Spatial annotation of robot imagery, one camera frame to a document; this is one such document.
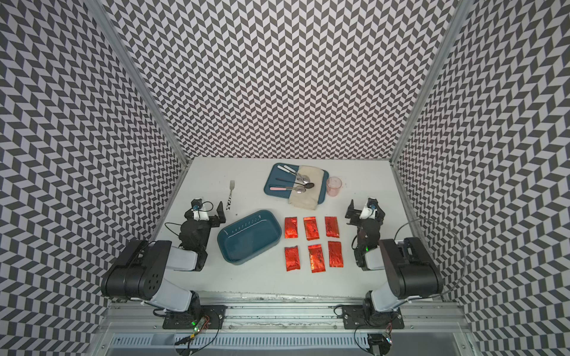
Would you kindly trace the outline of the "teal plastic storage box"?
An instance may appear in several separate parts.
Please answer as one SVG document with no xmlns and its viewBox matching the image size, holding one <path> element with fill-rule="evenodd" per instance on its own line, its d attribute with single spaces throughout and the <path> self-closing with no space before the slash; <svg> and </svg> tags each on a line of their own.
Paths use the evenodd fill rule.
<svg viewBox="0 0 570 356">
<path fill-rule="evenodd" d="M 276 246 L 282 234 L 275 215 L 259 210 L 221 229 L 217 242 L 223 259 L 239 266 Z"/>
</svg>

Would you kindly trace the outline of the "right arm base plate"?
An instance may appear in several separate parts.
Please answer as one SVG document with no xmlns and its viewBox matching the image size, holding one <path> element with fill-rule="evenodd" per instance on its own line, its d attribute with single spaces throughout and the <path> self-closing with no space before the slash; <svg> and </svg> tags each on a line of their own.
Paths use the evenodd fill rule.
<svg viewBox="0 0 570 356">
<path fill-rule="evenodd" d="M 372 307 L 363 305 L 340 305 L 338 317 L 342 319 L 344 328 L 347 330 L 356 329 L 387 329 L 391 326 L 393 330 L 405 328 L 404 320 L 400 310 L 397 311 L 376 311 Z"/>
</svg>

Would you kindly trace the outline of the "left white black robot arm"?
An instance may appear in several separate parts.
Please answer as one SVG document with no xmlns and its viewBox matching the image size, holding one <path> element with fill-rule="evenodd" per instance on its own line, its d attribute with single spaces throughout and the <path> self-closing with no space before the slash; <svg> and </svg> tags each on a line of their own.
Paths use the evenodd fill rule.
<svg viewBox="0 0 570 356">
<path fill-rule="evenodd" d="M 127 301 L 140 301 L 172 314 L 186 314 L 193 320 L 204 316 L 197 292 L 166 280 L 166 271 L 199 272 L 208 258 L 207 245 L 213 228 L 224 224 L 224 204 L 212 205 L 214 215 L 202 199 L 191 201 L 180 225 L 180 245 L 170 240 L 131 240 L 103 275 L 102 295 Z"/>
</svg>

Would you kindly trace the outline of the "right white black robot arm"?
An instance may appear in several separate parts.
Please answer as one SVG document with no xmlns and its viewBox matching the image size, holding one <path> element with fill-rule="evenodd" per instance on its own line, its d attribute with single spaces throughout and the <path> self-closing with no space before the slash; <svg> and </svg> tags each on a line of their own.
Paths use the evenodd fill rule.
<svg viewBox="0 0 570 356">
<path fill-rule="evenodd" d="M 442 294 L 441 272 L 420 238 L 381 237 L 385 212 L 378 200 L 368 198 L 362 209 L 357 209 L 351 201 L 345 218 L 348 225 L 356 227 L 351 249 L 357 267 L 363 271 L 383 271 L 386 276 L 384 284 L 366 294 L 365 317 L 388 316 L 407 302 Z"/>
</svg>

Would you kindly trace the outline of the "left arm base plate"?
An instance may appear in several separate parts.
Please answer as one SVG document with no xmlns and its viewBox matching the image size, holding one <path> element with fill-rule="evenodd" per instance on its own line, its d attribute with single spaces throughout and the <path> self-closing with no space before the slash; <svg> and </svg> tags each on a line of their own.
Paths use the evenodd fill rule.
<svg viewBox="0 0 570 356">
<path fill-rule="evenodd" d="M 163 329 L 191 330 L 195 329 L 201 319 L 206 319 L 205 326 L 208 330 L 221 329 L 226 317 L 227 307 L 225 305 L 206 305 L 200 307 L 198 313 L 190 311 L 166 313 L 163 320 Z"/>
</svg>

